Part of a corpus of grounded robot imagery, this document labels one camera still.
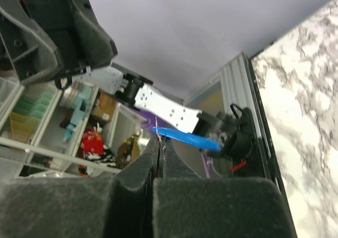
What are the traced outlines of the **white storage shelf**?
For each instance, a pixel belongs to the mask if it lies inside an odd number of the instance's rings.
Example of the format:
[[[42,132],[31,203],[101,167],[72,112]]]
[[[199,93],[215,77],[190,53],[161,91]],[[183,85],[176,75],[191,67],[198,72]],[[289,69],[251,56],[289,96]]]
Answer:
[[[80,139],[94,127],[90,116],[99,89],[88,83],[86,107],[73,131],[60,127],[70,112],[63,93],[52,83],[23,87],[13,78],[1,79],[1,180],[57,170],[78,176],[74,163]]]

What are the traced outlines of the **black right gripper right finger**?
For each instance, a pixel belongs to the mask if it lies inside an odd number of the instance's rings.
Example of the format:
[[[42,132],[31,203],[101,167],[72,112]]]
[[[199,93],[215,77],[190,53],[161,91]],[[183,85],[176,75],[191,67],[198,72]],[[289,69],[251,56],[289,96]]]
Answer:
[[[277,186],[262,177],[203,179],[162,142],[153,182],[154,237],[295,237]]]

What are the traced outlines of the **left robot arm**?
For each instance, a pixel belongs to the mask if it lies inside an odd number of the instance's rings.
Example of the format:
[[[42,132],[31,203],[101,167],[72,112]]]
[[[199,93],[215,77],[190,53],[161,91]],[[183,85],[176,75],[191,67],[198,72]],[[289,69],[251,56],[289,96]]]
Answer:
[[[113,62],[114,40],[100,26],[89,0],[1,0],[1,58],[24,85],[53,82],[66,90],[92,83],[134,110],[170,124],[165,137],[180,139],[212,158],[244,165],[255,151],[251,111],[231,104],[212,116],[162,95],[151,80]]]

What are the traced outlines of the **cardboard box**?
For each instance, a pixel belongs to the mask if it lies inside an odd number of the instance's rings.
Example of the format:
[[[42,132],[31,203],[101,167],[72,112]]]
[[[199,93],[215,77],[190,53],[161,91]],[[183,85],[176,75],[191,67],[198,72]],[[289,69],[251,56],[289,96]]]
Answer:
[[[112,97],[99,92],[92,108],[91,115],[101,123],[108,123],[112,120],[116,104],[117,101]]]

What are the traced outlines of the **blue plastic key tag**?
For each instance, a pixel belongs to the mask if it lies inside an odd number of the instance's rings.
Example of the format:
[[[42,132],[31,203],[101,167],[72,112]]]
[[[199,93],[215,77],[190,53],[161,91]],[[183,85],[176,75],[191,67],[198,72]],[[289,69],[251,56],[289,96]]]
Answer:
[[[165,127],[159,127],[158,132],[160,136],[183,142],[198,149],[215,152],[221,151],[221,145],[217,141],[211,140],[206,137],[185,133],[176,129]]]

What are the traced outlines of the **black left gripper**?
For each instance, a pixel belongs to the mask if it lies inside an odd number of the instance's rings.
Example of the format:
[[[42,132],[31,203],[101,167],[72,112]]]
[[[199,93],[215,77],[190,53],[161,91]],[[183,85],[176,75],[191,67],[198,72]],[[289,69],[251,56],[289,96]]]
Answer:
[[[68,78],[79,67],[79,41],[93,69],[118,54],[89,0],[1,0],[1,70],[22,85]]]

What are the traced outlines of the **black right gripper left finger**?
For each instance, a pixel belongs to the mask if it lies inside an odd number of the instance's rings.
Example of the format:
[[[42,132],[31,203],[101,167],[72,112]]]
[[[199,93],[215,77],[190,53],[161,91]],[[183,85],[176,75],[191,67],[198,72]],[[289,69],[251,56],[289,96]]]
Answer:
[[[1,184],[1,237],[152,237],[158,141],[118,174]]]

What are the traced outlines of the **red patterned plush toy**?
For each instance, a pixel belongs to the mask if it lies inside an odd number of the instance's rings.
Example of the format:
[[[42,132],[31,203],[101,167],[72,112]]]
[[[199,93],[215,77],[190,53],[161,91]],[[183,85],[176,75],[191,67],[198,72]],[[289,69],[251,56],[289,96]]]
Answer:
[[[104,144],[101,131],[101,128],[97,129],[96,127],[84,131],[77,151],[77,157],[107,167],[116,168],[116,156],[110,148]]]

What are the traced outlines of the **black table edge frame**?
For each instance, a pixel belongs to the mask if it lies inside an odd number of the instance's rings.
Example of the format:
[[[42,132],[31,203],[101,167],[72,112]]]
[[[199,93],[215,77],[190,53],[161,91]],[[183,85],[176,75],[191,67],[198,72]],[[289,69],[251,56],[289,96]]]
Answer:
[[[278,166],[276,152],[267,125],[265,111],[250,58],[240,53],[220,69],[220,82],[224,108],[230,109],[231,104],[248,108],[253,117],[257,137],[257,150],[262,174],[275,183],[282,196],[288,219],[288,228],[296,237],[292,215],[288,205],[285,187]]]

